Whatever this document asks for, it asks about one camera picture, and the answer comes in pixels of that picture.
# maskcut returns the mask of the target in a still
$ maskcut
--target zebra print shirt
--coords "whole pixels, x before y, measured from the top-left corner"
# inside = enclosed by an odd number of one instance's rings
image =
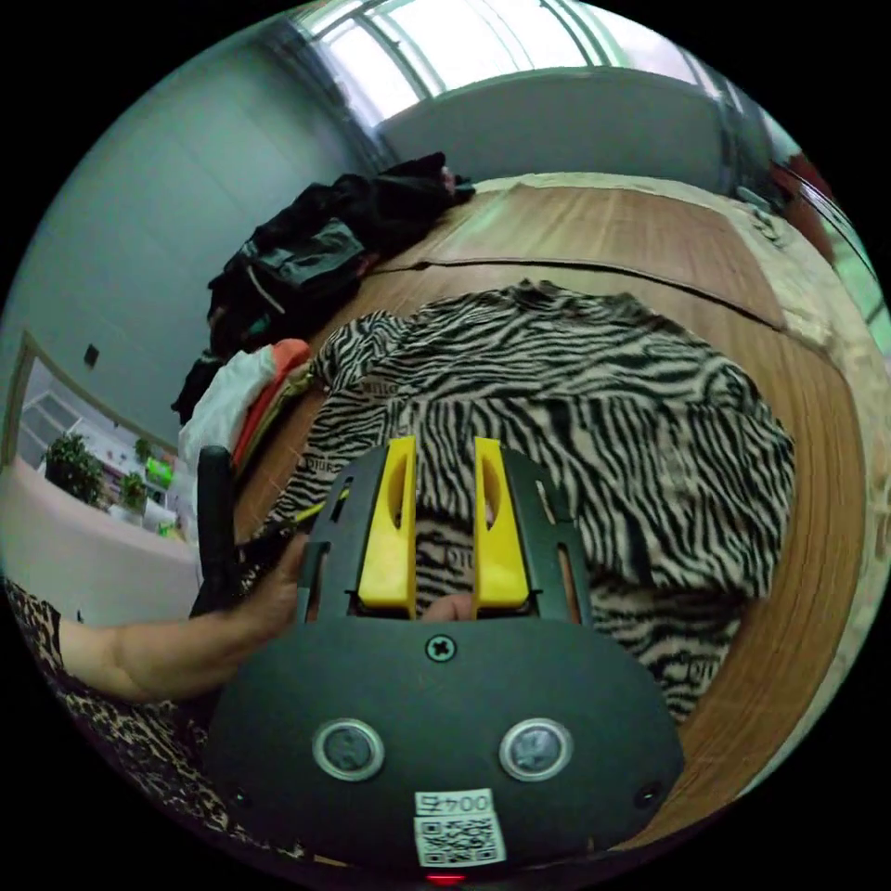
[[[768,595],[793,497],[792,440],[736,365],[628,294],[525,280],[359,318],[314,366],[329,397],[271,520],[415,435],[420,613],[471,591],[473,440],[498,439],[566,491],[596,628],[651,670],[677,721],[691,712],[744,604]]]

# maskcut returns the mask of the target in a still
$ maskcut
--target black clothing pile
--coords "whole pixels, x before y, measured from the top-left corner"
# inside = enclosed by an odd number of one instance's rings
[[[355,296],[371,260],[417,244],[449,207],[470,200],[475,190],[465,177],[456,177],[454,193],[446,187],[445,166],[445,154],[435,152],[371,179],[345,174],[333,186],[313,183],[258,226],[208,284],[210,350],[171,405],[180,423],[235,353],[309,340]]]

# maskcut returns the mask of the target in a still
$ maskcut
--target hand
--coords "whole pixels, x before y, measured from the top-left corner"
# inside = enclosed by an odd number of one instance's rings
[[[239,620],[260,639],[277,638],[294,620],[307,540],[305,535],[295,536],[275,569],[260,579],[256,588],[235,609]]]
[[[469,622],[473,618],[470,594],[448,594],[431,603],[421,622]]]

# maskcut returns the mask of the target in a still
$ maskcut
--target person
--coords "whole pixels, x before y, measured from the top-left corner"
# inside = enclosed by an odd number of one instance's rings
[[[3,579],[46,685],[112,770],[207,844],[289,880],[300,880],[296,864],[313,855],[299,844],[283,848],[255,837],[230,817],[203,772],[208,725],[202,710],[189,706],[213,697],[246,659],[291,626],[306,540],[295,537],[234,608],[181,622],[82,625]],[[471,599],[451,595],[420,621],[470,618]]]
[[[306,540],[296,536],[250,596],[225,612],[116,627],[86,626],[60,616],[58,650],[65,671],[97,692],[130,703],[177,702],[218,690],[293,621]],[[471,610],[470,597],[449,595],[421,621],[467,620]]]

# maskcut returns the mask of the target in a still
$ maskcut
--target green plant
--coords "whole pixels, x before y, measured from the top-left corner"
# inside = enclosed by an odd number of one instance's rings
[[[46,450],[46,479],[78,501],[96,507],[102,493],[102,465],[79,433],[64,433]]]
[[[134,445],[134,451],[136,452],[136,460],[140,464],[145,464],[146,461],[151,458],[151,443],[148,439],[143,439],[141,436],[136,440],[136,445]]]
[[[128,473],[121,480],[121,503],[129,510],[141,513],[146,508],[148,490],[138,473]]]

